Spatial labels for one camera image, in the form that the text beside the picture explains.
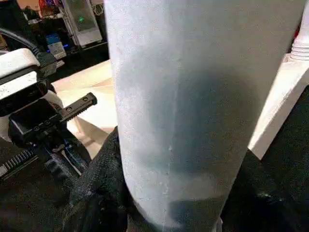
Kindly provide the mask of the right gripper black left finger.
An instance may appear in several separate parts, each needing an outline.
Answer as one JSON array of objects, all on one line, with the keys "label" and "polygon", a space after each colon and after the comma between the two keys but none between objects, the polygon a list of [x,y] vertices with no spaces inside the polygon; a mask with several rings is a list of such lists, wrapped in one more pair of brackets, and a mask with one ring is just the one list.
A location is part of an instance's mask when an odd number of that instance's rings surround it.
[{"label": "right gripper black left finger", "polygon": [[127,201],[118,128],[114,128],[70,192],[67,231],[125,232]]}]

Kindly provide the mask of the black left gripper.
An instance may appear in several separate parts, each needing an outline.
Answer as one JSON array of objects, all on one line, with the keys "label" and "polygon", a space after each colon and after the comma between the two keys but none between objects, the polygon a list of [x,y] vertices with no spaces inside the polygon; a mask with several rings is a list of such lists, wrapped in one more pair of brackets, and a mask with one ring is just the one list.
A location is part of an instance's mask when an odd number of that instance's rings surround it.
[{"label": "black left gripper", "polygon": [[55,181],[73,187],[90,155],[67,122],[95,104],[97,98],[91,92],[65,108],[37,100],[9,117],[9,136],[16,145],[33,151]]}]

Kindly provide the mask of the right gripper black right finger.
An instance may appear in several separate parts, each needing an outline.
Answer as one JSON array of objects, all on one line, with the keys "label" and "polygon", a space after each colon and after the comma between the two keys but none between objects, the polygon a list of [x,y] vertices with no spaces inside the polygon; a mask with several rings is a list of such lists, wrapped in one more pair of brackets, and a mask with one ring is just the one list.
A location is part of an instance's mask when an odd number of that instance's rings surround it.
[{"label": "right gripper black right finger", "polygon": [[309,212],[248,150],[221,213],[224,232],[307,232]]}]

